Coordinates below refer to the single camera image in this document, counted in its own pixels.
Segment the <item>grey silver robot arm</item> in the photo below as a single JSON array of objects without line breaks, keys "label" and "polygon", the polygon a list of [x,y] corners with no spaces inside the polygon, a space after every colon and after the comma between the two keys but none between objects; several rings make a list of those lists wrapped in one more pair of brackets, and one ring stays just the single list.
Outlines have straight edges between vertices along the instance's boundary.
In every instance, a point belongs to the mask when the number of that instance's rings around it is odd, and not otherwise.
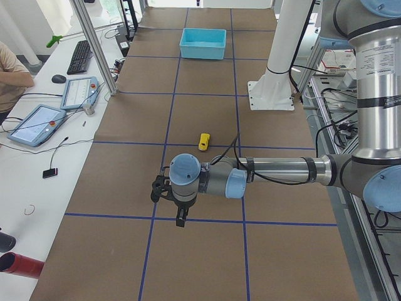
[{"label": "grey silver robot arm", "polygon": [[358,147],[314,158],[228,158],[200,163],[180,154],[170,163],[167,199],[185,225],[200,193],[244,196],[264,179],[288,186],[340,187],[381,211],[400,211],[400,2],[324,1],[322,38],[349,42],[356,54]]}]

